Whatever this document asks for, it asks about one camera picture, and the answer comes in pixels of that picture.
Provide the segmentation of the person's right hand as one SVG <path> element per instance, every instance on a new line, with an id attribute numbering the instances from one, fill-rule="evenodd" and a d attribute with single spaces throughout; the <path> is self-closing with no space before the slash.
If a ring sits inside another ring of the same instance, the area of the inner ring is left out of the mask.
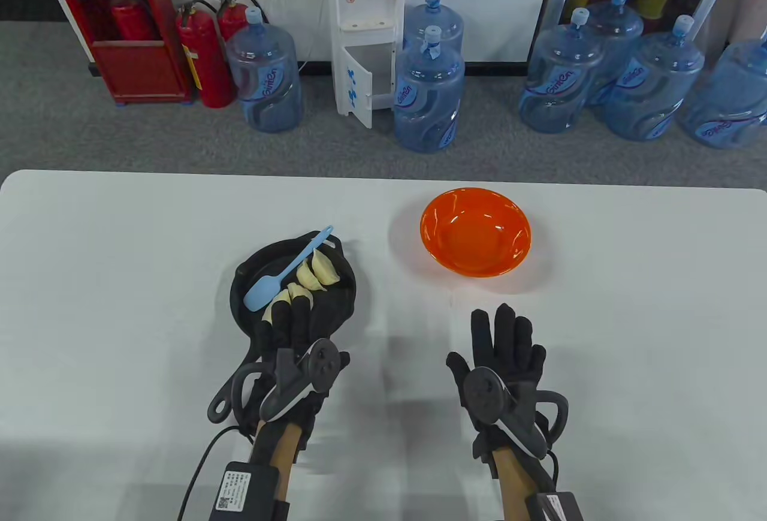
<path id="1" fill-rule="evenodd" d="M 482 309 L 474 310 L 470 332 L 473 368 L 457 352 L 448 354 L 446 365 L 477 432 L 472 455 L 498 479 L 494 453 L 508 448 L 540 492 L 553 492 L 559 469 L 549 474 L 542 461 L 554 454 L 569 403 L 562 394 L 539 389 L 547 351 L 533 343 L 532 322 L 501 304 L 493 319 Z"/>

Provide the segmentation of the person's left hand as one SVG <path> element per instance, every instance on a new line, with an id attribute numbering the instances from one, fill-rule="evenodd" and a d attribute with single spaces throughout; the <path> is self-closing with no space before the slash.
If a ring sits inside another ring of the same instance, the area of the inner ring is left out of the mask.
<path id="1" fill-rule="evenodd" d="M 232 409 L 239 427 L 255 435 L 260 423 L 296 425 L 305 450 L 315 420 L 340 371 L 350 364 L 323 331 L 315 331 L 306 296 L 271 303 L 270 315 L 256 325 L 260 348 L 255 362 L 244 365 L 232 382 Z"/>

